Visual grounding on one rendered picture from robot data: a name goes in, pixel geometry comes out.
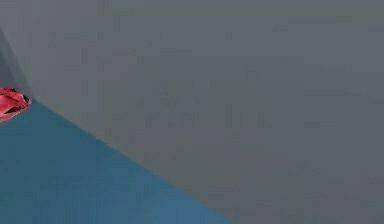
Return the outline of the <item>red crumpled cloth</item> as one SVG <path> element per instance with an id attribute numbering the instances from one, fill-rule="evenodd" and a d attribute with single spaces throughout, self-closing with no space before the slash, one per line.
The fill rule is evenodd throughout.
<path id="1" fill-rule="evenodd" d="M 13 87 L 0 87 L 0 123 L 25 111 L 32 100 Z"/>

